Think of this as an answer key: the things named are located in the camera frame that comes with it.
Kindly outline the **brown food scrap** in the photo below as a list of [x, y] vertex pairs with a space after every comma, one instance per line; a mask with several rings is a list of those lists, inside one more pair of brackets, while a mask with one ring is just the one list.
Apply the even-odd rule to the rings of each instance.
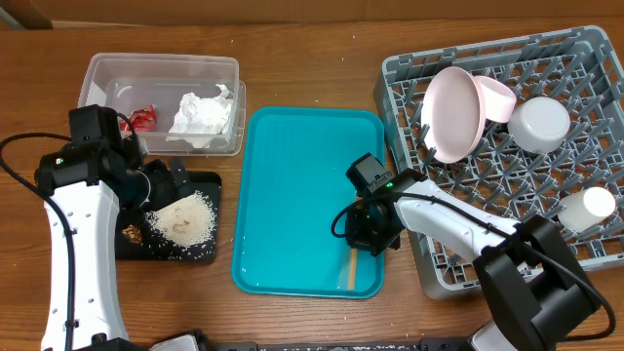
[[124, 237], [131, 243], [141, 245], [143, 241], [143, 235], [140, 229], [134, 225], [129, 225], [122, 230]]

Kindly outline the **small white cup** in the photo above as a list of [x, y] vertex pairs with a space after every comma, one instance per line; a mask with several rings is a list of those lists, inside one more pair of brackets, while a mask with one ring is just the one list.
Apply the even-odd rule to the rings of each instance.
[[564, 209], [560, 223], [574, 232], [582, 232], [610, 216], [616, 207], [614, 196], [602, 187], [590, 187], [561, 200]]

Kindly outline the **large white plate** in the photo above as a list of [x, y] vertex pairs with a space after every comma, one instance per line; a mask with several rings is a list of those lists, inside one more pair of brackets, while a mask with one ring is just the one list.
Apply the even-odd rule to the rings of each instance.
[[466, 70], [450, 66], [429, 83], [420, 114], [428, 128], [424, 142], [434, 158], [451, 164], [468, 156], [479, 143], [486, 121], [481, 86]]

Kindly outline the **grey bowl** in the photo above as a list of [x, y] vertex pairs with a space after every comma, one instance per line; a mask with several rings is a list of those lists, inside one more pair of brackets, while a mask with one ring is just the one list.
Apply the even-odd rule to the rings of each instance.
[[514, 142], [524, 151], [547, 154], [564, 142], [570, 127], [566, 108], [549, 97], [532, 98], [515, 108], [507, 123]]

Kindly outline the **teal serving tray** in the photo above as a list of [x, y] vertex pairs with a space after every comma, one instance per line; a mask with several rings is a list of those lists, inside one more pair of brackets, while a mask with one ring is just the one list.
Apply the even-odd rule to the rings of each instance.
[[264, 106], [250, 118], [232, 259], [246, 293], [366, 299], [385, 259], [340, 238], [336, 215], [356, 199], [345, 173], [366, 153], [385, 159], [384, 126], [366, 110]]

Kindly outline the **pile of rice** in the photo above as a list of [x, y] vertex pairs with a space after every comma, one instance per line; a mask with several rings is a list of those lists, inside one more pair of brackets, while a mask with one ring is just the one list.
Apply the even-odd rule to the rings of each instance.
[[182, 248], [210, 241], [217, 224], [213, 202], [200, 191], [148, 212], [146, 221], [150, 229]]

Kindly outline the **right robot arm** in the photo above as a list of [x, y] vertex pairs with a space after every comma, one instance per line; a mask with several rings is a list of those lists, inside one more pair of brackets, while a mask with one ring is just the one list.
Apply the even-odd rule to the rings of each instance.
[[489, 214], [415, 170], [393, 175], [369, 153], [346, 176], [358, 199], [338, 217], [351, 248], [378, 256], [398, 249], [407, 230], [472, 264], [492, 319], [468, 337], [465, 350], [553, 350], [578, 340], [574, 329], [607, 306], [548, 218]]

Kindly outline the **clear plastic bin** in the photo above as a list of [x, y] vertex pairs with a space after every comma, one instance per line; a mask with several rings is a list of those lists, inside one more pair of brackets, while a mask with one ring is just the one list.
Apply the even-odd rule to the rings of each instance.
[[[175, 115], [185, 96], [220, 103], [223, 127], [177, 128]], [[155, 109], [155, 125], [138, 135], [150, 155], [235, 156], [246, 122], [246, 87], [234, 58], [179, 54], [100, 53], [91, 59], [78, 99], [126, 116]]]

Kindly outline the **wooden chopstick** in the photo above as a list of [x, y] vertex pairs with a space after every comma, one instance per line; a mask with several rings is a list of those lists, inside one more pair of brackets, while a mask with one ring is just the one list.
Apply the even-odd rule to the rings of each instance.
[[349, 254], [349, 265], [348, 265], [348, 277], [347, 277], [347, 290], [353, 291], [355, 288], [355, 278], [357, 274], [357, 255], [358, 250], [352, 248]]

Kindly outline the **small white plate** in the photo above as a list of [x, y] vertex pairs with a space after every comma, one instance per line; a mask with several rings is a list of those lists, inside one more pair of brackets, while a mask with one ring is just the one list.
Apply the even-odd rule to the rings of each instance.
[[476, 76], [484, 98], [486, 118], [496, 123], [507, 123], [515, 108], [517, 98], [505, 84], [487, 76]]

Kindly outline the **red snack wrapper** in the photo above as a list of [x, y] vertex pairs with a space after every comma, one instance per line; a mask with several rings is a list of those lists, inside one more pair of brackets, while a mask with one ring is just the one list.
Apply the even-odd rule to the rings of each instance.
[[155, 132], [157, 130], [157, 113], [153, 104], [131, 112], [128, 120], [136, 132]]

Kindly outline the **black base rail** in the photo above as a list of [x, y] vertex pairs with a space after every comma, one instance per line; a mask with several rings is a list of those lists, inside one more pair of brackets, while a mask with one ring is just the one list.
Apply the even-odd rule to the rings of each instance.
[[187, 331], [148, 347], [148, 350], [202, 351], [473, 351], [466, 337], [423, 337], [417, 341], [375, 341], [334, 343], [258, 344], [246, 342], [215, 343], [201, 330]]

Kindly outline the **black plastic tray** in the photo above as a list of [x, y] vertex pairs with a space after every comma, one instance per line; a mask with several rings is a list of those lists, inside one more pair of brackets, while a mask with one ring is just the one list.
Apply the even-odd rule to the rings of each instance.
[[[149, 228], [146, 221], [148, 212], [143, 209], [134, 212], [123, 211], [119, 216], [115, 233], [115, 251], [118, 259], [210, 262], [215, 258], [221, 179], [218, 174], [212, 172], [187, 171], [187, 173], [191, 180], [193, 193], [200, 191], [213, 202], [217, 219], [216, 228], [213, 232], [214, 237], [203, 244], [182, 248], [167, 241], [160, 234]], [[122, 230], [129, 225], [134, 225], [140, 229], [143, 235], [141, 245], [129, 242], [122, 234]]]

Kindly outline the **white napkin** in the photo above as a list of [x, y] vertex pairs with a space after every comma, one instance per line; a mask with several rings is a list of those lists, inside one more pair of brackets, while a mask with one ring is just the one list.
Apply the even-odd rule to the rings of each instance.
[[184, 140], [194, 148], [208, 148], [213, 135], [226, 137], [230, 133], [233, 99], [225, 85], [216, 86], [220, 89], [216, 97], [182, 96], [167, 141]]

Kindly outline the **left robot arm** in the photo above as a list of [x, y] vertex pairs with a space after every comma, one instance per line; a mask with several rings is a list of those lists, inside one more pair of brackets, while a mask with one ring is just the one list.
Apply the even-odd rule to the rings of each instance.
[[190, 192], [180, 159], [142, 163], [138, 137], [121, 136], [120, 117], [96, 104], [71, 110], [69, 143], [35, 172], [52, 242], [44, 350], [136, 349], [118, 298], [119, 213], [165, 207]]

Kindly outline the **grey dishwasher rack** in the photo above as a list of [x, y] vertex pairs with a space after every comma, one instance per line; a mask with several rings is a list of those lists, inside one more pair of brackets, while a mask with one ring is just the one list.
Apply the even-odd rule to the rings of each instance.
[[[449, 66], [495, 79], [519, 101], [545, 97], [569, 113], [564, 143], [547, 155], [515, 144], [489, 122], [473, 153], [445, 165], [425, 144], [425, 90]], [[555, 218], [561, 199], [599, 186], [623, 197], [623, 68], [594, 25], [387, 58], [374, 88], [386, 141], [399, 170], [414, 169], [473, 206], [516, 219]]]

